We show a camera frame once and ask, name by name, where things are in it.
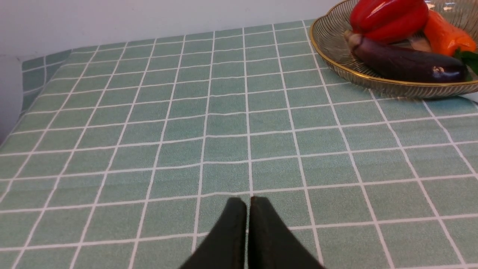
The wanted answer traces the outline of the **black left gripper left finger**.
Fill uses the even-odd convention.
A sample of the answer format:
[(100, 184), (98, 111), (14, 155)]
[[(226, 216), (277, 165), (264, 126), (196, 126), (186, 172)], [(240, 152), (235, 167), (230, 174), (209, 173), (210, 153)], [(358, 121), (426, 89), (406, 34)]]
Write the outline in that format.
[(243, 269), (245, 264), (246, 204), (227, 200), (219, 219), (181, 269)]

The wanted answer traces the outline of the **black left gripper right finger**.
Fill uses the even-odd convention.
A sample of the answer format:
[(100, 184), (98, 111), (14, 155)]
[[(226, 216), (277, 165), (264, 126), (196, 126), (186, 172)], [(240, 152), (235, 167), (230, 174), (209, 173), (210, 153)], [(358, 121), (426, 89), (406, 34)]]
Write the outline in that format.
[(249, 269), (323, 269), (299, 242), (266, 197), (253, 196), (249, 208)]

